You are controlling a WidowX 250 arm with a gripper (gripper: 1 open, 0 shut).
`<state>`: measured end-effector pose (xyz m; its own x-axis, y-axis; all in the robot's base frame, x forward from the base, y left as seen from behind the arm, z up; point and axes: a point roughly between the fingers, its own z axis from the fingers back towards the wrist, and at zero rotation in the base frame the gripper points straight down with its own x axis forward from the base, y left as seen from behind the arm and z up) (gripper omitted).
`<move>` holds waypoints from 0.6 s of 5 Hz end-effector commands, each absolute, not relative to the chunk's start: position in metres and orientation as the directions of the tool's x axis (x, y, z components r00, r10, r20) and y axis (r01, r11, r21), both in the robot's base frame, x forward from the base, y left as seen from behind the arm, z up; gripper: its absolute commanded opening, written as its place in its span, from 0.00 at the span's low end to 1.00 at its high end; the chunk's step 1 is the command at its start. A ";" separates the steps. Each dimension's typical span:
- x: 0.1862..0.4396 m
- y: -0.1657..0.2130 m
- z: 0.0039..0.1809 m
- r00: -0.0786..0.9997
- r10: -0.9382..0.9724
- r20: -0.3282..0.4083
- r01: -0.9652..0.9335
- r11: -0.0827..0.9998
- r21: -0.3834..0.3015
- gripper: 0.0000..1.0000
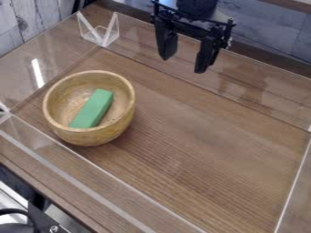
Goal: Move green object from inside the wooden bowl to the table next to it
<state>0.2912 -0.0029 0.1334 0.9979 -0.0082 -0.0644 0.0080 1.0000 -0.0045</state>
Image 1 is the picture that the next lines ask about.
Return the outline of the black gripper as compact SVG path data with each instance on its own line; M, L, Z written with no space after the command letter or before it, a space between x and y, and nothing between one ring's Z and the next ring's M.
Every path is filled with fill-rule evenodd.
M200 41L195 72L202 74L214 65L222 49L231 46L236 26L232 17L218 10L219 0L152 0L157 53L168 60L177 51L177 32L195 35Z

